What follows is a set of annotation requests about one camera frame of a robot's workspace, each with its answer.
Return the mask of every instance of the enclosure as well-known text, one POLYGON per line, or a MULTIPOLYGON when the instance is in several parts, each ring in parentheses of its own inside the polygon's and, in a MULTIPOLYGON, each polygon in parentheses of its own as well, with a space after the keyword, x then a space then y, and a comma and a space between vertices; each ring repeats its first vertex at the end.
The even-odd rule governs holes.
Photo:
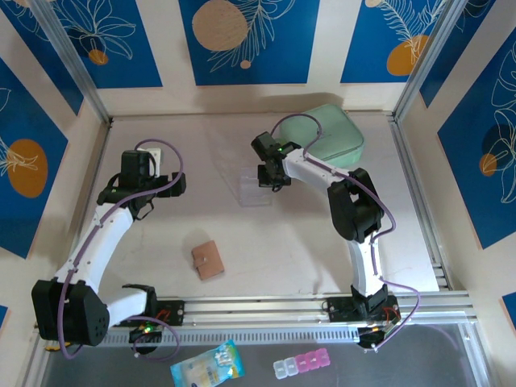
MULTIPOLYGON (((227 385, 514 384, 516 3, 0 8, 2 385, 174 385, 171 365, 229 339, 246 375, 227 385), (356 269, 328 196, 293 179, 280 192, 252 191, 259 205, 245 202, 260 164, 251 142, 320 106, 337 106, 358 128, 364 151, 345 168, 366 170, 396 219, 377 247, 382 278, 421 294, 419 304, 389 286, 403 326, 377 351, 357 345, 370 322, 335 322, 325 307, 350 297, 356 269), (31 290, 88 235, 123 152, 145 139, 178 149, 186 190, 157 198, 127 227, 98 295, 145 284, 161 305, 184 302, 173 324, 182 348, 170 361, 142 361, 129 328, 112 327, 66 360, 41 339, 31 290), (201 281, 192 250, 210 240, 224 271, 201 281), (277 360, 322 348, 331 365, 275 376, 277 360)), ((148 146, 162 149, 170 175, 180 163, 162 145, 148 146)), ((384 216, 380 231, 390 227, 384 216)), ((140 345, 163 356, 176 344, 164 331, 159 344, 140 345)))

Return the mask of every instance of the white robotic arm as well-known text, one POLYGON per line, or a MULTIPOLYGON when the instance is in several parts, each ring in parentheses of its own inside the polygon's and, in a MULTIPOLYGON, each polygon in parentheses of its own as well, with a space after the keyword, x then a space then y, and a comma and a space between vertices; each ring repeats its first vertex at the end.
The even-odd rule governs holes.
MULTIPOLYGON (((318 162, 320 164, 325 164, 330 170, 339 170, 341 173, 345 174, 349 173, 347 170, 337 169, 321 160, 318 162)), ((283 160, 283 169, 289 177, 310 184, 323 193, 326 193, 333 183, 343 181, 343 178, 337 176, 335 173, 329 173, 320 166, 309 162, 303 156, 302 148, 295 149, 287 155, 283 160)), ((375 259, 377 260, 377 275, 375 275, 372 267, 370 244, 372 235, 373 233, 367 235, 362 243, 359 243, 356 240, 347 241, 352 258, 353 287, 358 291, 358 293, 365 297, 377 293, 383 286, 383 282, 378 278, 378 276, 381 275, 381 266, 378 261, 378 255, 375 256, 375 259)))
POLYGON ((279 144, 268 132, 257 136, 252 141, 252 147, 265 162, 258 166, 260 186, 277 192, 283 186, 290 185, 291 179, 297 179, 328 195, 332 222, 338 233, 347 240, 351 254, 353 307, 361 318, 371 317, 387 301, 388 294, 386 285, 380 279, 377 254, 375 261, 372 261, 371 240, 380 230, 384 213, 360 188, 365 187, 376 194, 368 173, 363 169, 352 173, 338 169, 307 155, 295 143, 279 144))
MULTIPOLYGON (((64 283, 71 268, 71 265, 81 250, 89 233, 99 224, 100 219, 114 204, 103 204, 97 206, 95 215, 91 221, 85 235, 73 251, 66 263, 57 271, 56 280, 64 283)), ((114 250, 119 244, 120 239, 133 224, 132 214, 128 208, 118 208, 104 223, 98 233, 92 238, 85 252, 85 259, 81 260, 77 271, 70 281, 70 285, 75 285, 83 281, 96 294, 100 287, 102 275, 107 264, 113 255, 114 250)), ((112 327, 121 323, 124 319, 142 314, 148 303, 148 294, 142 289, 122 288, 116 294, 108 295, 103 300, 109 312, 109 323, 107 327, 112 327)))
POLYGON ((32 301, 43 339, 58 338, 58 310, 63 310, 64 339, 93 346, 102 341, 109 327, 131 316, 156 316, 156 293, 151 286, 125 285, 104 300, 99 298, 98 289, 119 241, 135 220, 141 220, 140 211, 149 204, 153 209, 156 197, 176 197, 185 192, 185 175, 173 173, 177 182, 169 182, 169 177, 159 176, 159 161, 160 149, 125 151, 121 173, 112 177, 100 193, 94 218, 72 255, 52 280, 36 282, 32 301), (67 283, 71 270, 73 275, 67 283), (60 294, 66 286, 63 305, 60 294))

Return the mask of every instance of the snack package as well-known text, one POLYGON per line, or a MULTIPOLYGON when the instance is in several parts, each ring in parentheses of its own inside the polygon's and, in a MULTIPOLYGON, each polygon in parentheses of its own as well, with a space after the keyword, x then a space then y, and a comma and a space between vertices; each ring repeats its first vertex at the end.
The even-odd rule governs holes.
POLYGON ((233 340, 170 367, 176 387, 215 387, 228 379, 243 377, 240 354, 233 340))

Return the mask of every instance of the orange circle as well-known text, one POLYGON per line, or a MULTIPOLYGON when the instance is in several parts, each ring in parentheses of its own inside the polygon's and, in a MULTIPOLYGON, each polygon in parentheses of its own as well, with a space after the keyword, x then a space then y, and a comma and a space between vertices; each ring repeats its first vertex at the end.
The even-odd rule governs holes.
POLYGON ((250 69, 251 68, 251 62, 249 60, 242 60, 240 62, 240 67, 244 70, 247 70, 247 69, 250 69))
POLYGON ((483 175, 490 177, 497 171, 497 158, 491 153, 486 153, 481 158, 481 172, 483 175))
POLYGON ((227 0, 205 2, 192 19, 195 38, 211 51, 238 47, 248 36, 248 22, 239 8, 227 0))
POLYGON ((375 6, 379 6, 382 0, 365 0, 365 5, 369 8, 374 8, 375 6))
POLYGON ((93 49, 88 53, 89 60, 94 62, 96 65, 103 66, 107 64, 109 58, 104 51, 93 49))
POLYGON ((37 198, 47 183, 48 164, 45 151, 31 139, 19 139, 9 147, 7 168, 13 189, 25 198, 37 198))
POLYGON ((387 60, 387 70, 395 76, 410 75, 427 44, 428 36, 418 35, 399 44, 390 54, 387 60))

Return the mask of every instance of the aluminum frame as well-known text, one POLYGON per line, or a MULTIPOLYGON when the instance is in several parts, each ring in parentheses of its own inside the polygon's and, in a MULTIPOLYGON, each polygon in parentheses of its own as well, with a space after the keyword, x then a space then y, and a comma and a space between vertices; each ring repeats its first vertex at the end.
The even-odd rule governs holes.
POLYGON ((98 94, 97 87, 86 71, 84 63, 73 47, 52 6, 46 0, 28 0, 28 3, 36 21, 40 24, 41 29, 48 37, 82 95, 89 101, 101 121, 109 124, 110 116, 98 94))
MULTIPOLYGON (((248 335, 247 343, 257 344, 259 340, 267 343, 271 340, 285 343, 304 343, 307 340, 321 343, 336 342, 350 343, 356 341, 354 335, 325 337, 324 332, 350 331, 357 327, 367 326, 366 322, 359 323, 330 323, 328 314, 323 310, 323 302, 328 297, 350 294, 318 294, 297 295, 292 297, 218 297, 218 298, 181 298, 185 301, 185 320, 177 330, 180 335, 188 335, 190 345, 213 345, 214 340, 223 335, 244 332, 248 335), (265 335, 279 335, 266 338, 265 335)), ((472 301, 466 291, 424 293, 422 305, 409 324, 457 324, 459 326, 464 346, 467 348, 468 359, 473 368, 477 385, 497 385, 493 383, 485 354, 476 331, 476 314, 472 301)), ((160 298, 173 300, 177 298, 160 298)), ((416 297, 410 293, 397 295, 402 317, 405 318, 414 308, 416 297)), ((109 335, 113 336, 101 347, 129 347, 127 332, 129 328, 114 327, 109 335)), ((27 354, 26 372, 20 376, 18 387, 40 385, 49 359, 45 346, 49 344, 39 337, 37 329, 31 341, 32 350, 27 354)), ((174 346, 173 339, 166 339, 160 345, 174 346)))
POLYGON ((437 56, 441 53, 448 36, 452 33, 453 27, 467 4, 468 0, 448 0, 445 11, 431 33, 429 39, 431 44, 427 44, 423 49, 421 60, 418 60, 414 66, 405 89, 394 107, 393 116, 397 123, 405 118, 412 101, 418 95, 422 83, 434 65, 437 56))
POLYGON ((421 179, 417 173, 416 168, 414 167, 414 158, 410 152, 410 147, 406 140, 402 123, 400 121, 396 121, 392 116, 389 119, 389 124, 393 134, 397 153, 402 163, 403 173, 405 174, 405 179, 407 185, 409 186, 410 196, 412 197, 416 215, 418 216, 419 226, 422 228, 423 238, 427 244, 427 250, 430 253, 434 264, 439 265, 443 270, 443 276, 446 280, 447 287, 449 289, 454 289, 453 281, 450 276, 448 276, 446 269, 446 253, 442 249, 443 244, 441 243, 435 222, 431 217, 431 212, 428 208, 425 194, 421 189, 421 179))

